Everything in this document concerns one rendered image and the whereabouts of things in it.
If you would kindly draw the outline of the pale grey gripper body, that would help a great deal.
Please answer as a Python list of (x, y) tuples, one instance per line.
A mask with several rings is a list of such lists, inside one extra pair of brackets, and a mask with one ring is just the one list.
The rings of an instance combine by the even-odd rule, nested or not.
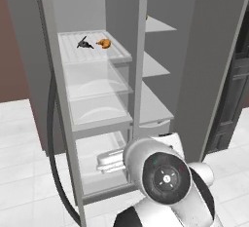
[(96, 169), (102, 173), (124, 170), (123, 149), (108, 151), (97, 156)]

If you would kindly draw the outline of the white freezer bottom bin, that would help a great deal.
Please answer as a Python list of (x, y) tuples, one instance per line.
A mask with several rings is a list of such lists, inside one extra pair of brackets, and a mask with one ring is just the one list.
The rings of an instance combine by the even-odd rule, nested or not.
[(108, 132), (76, 141), (85, 195), (127, 184), (124, 170), (102, 173), (96, 168), (98, 155), (123, 148), (126, 142), (127, 131)]

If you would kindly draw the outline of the clear freezer drawer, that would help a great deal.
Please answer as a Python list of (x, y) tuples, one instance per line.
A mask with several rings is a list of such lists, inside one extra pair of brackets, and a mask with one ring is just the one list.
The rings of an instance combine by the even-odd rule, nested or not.
[(132, 93), (126, 79), (109, 61), (67, 64), (63, 71), (71, 101)]
[(118, 95), (107, 95), (69, 101), (68, 104), (74, 132), (132, 121), (126, 97), (121, 99)]

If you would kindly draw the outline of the white fridge crisper drawer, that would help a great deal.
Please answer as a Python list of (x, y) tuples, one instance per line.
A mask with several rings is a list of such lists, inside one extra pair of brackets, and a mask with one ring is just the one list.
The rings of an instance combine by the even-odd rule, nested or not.
[(158, 136), (169, 132), (170, 121), (154, 122), (152, 124), (142, 125), (139, 127), (138, 136)]

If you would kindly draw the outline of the grey fridge shelf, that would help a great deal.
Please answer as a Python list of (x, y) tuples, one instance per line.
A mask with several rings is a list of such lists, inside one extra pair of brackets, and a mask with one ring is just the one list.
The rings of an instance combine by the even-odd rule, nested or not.
[(148, 17), (146, 19), (146, 32), (162, 32), (162, 31), (174, 31), (175, 28), (159, 21), (158, 19), (154, 19)]
[(159, 64), (147, 53), (144, 53), (143, 58), (143, 77), (153, 77), (160, 75), (167, 75), (169, 71)]
[(150, 88), (142, 83), (140, 120), (141, 125), (171, 120), (174, 116)]

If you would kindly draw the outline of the grey fridge freezer cabinet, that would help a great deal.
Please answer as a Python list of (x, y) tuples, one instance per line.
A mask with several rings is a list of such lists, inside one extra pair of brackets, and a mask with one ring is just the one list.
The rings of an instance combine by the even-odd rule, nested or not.
[[(53, 126), (61, 127), (74, 193), (69, 202), (81, 219), (81, 226), (76, 223), (77, 227), (87, 227), (87, 205), (131, 192), (135, 186), (124, 171), (127, 184), (85, 195), (76, 141), (119, 131), (127, 131), (126, 144), (139, 137), (142, 83), (175, 118), (195, 0), (40, 0), (40, 3), (51, 73), (54, 73), (56, 81)], [(158, 19), (175, 30), (146, 32), (146, 16)], [(121, 99), (126, 97), (132, 121), (74, 132), (68, 104), (71, 100), (67, 95), (63, 71), (67, 64), (62, 62), (57, 34), (94, 30), (108, 31), (132, 56), (130, 62), (101, 60), (113, 64), (132, 88), (132, 93), (118, 94)], [(144, 53), (166, 68), (169, 74), (143, 77)], [(169, 129), (174, 118), (169, 120)]]

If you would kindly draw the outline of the white ribbed freezer shelf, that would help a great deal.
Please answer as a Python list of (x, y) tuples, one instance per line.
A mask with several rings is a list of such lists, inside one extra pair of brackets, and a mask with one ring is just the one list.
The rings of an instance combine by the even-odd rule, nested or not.
[[(57, 38), (64, 64), (101, 60), (110, 60), (113, 63), (132, 61), (131, 54), (106, 30), (62, 32), (57, 34)], [(83, 38), (92, 48), (78, 47)], [(101, 39), (110, 40), (111, 46), (103, 49), (97, 45)]]

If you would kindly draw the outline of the dark frozen fish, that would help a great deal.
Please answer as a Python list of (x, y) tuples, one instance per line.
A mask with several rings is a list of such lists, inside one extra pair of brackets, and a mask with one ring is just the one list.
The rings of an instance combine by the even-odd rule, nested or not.
[(85, 39), (87, 38), (87, 36), (85, 36), (79, 43), (77, 48), (82, 47), (82, 48), (92, 48), (94, 49), (94, 47), (88, 43)]

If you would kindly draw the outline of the grey fridge door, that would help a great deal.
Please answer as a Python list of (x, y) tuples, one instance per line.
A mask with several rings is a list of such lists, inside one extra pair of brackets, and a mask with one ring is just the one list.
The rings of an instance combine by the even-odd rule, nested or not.
[(202, 159), (249, 0), (196, 0), (173, 129)]

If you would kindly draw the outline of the grey freezer door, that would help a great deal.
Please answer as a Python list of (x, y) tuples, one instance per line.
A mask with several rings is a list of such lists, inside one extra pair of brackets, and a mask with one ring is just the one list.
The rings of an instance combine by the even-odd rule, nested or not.
[(41, 19), (40, 0), (7, 0), (23, 69), (29, 100), (42, 149), (48, 152), (47, 109), (51, 67)]

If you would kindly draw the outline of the orange croissant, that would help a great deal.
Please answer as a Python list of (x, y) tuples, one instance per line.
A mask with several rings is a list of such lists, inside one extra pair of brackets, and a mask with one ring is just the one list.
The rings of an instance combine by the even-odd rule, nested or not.
[(103, 49), (108, 49), (111, 47), (111, 41), (109, 39), (101, 39), (97, 42)]

